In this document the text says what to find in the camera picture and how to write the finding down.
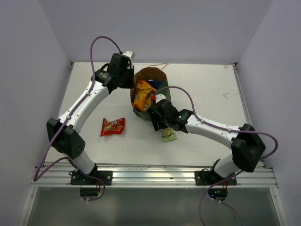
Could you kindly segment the light green snack packet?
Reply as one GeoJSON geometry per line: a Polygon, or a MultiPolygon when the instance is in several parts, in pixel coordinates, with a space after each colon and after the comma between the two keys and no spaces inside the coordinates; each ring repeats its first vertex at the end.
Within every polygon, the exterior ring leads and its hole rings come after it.
{"type": "Polygon", "coordinates": [[[177,139],[178,139],[178,137],[172,128],[168,127],[168,128],[161,130],[161,141],[162,142],[169,142],[169,141],[174,141],[177,139]]]}

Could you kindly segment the yellow mango candy bag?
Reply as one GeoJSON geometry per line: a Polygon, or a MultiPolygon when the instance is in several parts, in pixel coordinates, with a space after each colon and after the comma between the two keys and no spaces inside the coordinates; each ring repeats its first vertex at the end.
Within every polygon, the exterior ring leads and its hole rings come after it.
{"type": "Polygon", "coordinates": [[[151,106],[151,96],[157,92],[147,81],[140,80],[136,85],[133,108],[145,112],[151,106]]]}

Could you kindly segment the blue Doritos chip bag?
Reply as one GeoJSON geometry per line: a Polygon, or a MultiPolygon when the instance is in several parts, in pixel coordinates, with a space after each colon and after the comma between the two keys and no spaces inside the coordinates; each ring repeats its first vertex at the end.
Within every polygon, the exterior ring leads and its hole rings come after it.
{"type": "Polygon", "coordinates": [[[147,82],[148,82],[154,89],[159,89],[159,87],[163,84],[162,81],[147,80],[147,82]]]}

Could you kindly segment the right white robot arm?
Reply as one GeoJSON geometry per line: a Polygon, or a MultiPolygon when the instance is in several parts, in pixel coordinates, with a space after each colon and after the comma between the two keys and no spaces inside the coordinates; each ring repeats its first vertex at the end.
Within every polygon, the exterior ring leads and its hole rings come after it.
{"type": "Polygon", "coordinates": [[[231,150],[231,154],[218,159],[205,178],[215,185],[220,185],[226,177],[242,170],[254,172],[263,152],[265,144],[253,126],[244,124],[242,127],[216,125],[214,121],[206,121],[193,111],[178,111],[170,101],[157,100],[153,105],[150,118],[156,131],[172,128],[186,134],[195,134],[218,142],[231,150]]]}

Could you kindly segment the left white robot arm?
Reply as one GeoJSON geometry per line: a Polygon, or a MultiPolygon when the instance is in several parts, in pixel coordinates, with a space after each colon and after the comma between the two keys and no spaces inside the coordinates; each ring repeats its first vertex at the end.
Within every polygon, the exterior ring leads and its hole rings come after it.
{"type": "Polygon", "coordinates": [[[47,131],[51,146],[82,171],[87,185],[98,179],[95,163],[85,151],[80,131],[95,108],[115,89],[134,87],[134,52],[114,53],[108,64],[94,72],[91,81],[77,101],[58,119],[49,119],[47,131]]]}

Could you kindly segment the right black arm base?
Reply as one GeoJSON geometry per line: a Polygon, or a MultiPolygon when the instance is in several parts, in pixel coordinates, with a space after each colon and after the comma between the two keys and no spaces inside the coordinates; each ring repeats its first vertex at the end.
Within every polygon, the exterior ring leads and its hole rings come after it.
{"type": "Polygon", "coordinates": [[[210,169],[202,169],[194,172],[195,184],[197,186],[211,186],[230,177],[222,185],[235,186],[237,185],[235,176],[237,170],[239,168],[231,158],[218,159],[210,169]]]}

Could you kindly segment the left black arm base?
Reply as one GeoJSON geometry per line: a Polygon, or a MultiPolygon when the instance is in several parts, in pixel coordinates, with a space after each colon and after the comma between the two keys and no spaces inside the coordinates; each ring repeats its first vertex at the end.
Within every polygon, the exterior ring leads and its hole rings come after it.
{"type": "Polygon", "coordinates": [[[68,174],[71,176],[70,184],[74,186],[110,186],[113,179],[113,172],[109,170],[96,170],[92,175],[87,176],[75,170],[70,171],[68,174]]]}

